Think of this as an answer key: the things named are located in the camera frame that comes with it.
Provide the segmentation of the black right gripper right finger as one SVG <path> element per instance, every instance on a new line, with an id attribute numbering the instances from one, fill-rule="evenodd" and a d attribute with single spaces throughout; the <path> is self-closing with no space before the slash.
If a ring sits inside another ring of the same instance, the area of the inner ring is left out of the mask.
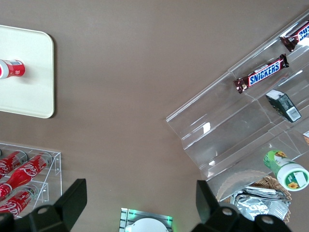
<path id="1" fill-rule="evenodd" d="M 289 232 L 290 228 L 272 215 L 258 215 L 248 220 L 232 205 L 221 206 L 205 180 L 196 185 L 196 207 L 201 222 L 194 232 Z"/>

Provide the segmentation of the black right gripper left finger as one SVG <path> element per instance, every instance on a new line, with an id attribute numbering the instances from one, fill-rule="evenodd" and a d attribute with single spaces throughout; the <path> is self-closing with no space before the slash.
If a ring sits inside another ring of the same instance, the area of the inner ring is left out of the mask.
<path id="1" fill-rule="evenodd" d="M 26 216 L 14 219 L 11 213 L 1 213 L 2 232 L 69 232 L 87 204 L 85 179 L 76 179 L 53 204 L 35 208 Z"/>

